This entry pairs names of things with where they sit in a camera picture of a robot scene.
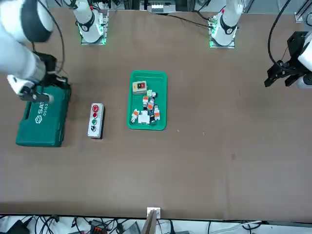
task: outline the green tray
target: green tray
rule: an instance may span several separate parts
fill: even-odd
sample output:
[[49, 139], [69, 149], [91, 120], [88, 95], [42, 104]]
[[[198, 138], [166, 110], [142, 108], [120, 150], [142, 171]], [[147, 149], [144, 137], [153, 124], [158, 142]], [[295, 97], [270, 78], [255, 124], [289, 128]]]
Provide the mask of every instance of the green tray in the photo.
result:
[[[155, 104], [160, 110], [160, 120], [155, 125], [139, 124], [136, 120], [131, 123], [131, 115], [134, 109], [143, 110], [144, 94], [133, 95], [132, 83], [136, 81], [146, 81], [147, 89], [152, 89], [158, 94], [155, 98]], [[130, 76], [129, 98], [128, 98], [128, 115], [127, 124], [130, 129], [142, 130], [164, 130], [167, 123], [167, 74], [161, 71], [133, 71]]]

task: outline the white robotic arm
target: white robotic arm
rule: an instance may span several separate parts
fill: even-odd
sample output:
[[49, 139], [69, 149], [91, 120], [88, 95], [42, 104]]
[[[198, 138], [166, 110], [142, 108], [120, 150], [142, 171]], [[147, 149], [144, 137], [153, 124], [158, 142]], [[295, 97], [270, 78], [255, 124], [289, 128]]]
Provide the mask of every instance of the white robotic arm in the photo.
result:
[[227, 46], [232, 42], [243, 8], [241, 0], [227, 0], [224, 9], [217, 14], [217, 27], [212, 37], [219, 45]]

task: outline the red switch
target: red switch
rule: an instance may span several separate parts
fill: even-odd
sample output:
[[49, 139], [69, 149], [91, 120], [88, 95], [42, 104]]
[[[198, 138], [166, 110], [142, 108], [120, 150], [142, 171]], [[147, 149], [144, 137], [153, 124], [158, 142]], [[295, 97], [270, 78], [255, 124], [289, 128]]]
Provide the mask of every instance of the red switch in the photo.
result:
[[94, 112], [98, 112], [98, 105], [94, 105], [94, 106], [92, 107], [92, 110], [93, 110]]

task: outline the table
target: table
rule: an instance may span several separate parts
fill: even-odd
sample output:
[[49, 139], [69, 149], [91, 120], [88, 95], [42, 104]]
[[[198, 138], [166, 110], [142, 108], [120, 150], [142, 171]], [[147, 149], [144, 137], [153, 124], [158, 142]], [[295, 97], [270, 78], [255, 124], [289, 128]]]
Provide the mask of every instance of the table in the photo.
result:
[[[156, 206], [163, 218], [311, 220], [312, 92], [263, 84], [276, 15], [243, 15], [229, 50], [210, 49], [204, 28], [141, 11], [116, 11], [107, 45], [81, 46], [73, 13], [52, 12], [73, 89], [65, 139], [61, 148], [15, 145], [25, 103], [1, 79], [2, 212], [145, 217]], [[275, 59], [299, 29], [281, 17]], [[57, 30], [36, 48], [61, 59]], [[128, 129], [133, 70], [167, 73], [164, 131]], [[87, 136], [92, 102], [106, 106], [102, 141]]]

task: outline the white control box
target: white control box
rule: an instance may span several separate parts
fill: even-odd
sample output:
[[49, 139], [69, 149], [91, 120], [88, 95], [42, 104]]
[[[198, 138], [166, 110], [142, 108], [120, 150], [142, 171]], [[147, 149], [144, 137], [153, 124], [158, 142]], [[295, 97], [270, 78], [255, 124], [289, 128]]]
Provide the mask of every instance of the white control box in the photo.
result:
[[147, 92], [146, 81], [136, 81], [132, 83], [133, 94], [145, 94]]
[[105, 108], [102, 103], [92, 103], [88, 126], [88, 137], [102, 139]]

